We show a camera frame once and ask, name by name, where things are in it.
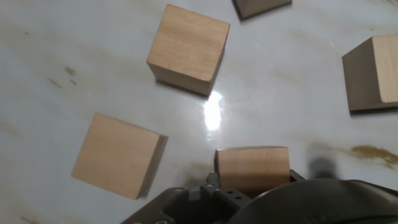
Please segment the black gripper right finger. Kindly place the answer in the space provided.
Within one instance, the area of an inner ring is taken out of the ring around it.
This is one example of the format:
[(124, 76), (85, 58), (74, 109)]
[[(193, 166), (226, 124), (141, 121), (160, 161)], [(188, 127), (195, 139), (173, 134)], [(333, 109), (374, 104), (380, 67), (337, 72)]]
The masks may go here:
[(302, 181), (306, 181), (306, 179), (304, 177), (302, 177), (301, 175), (299, 175), (296, 171), (294, 170), (290, 170), (290, 182), (302, 182)]

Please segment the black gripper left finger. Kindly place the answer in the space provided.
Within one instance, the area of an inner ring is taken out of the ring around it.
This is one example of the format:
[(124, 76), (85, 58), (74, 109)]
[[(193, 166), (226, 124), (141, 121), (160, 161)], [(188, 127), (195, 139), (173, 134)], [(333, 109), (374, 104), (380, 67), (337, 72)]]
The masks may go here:
[(251, 198), (236, 189), (223, 189), (219, 173), (211, 172), (198, 190), (169, 188), (122, 224), (227, 223), (250, 202)]

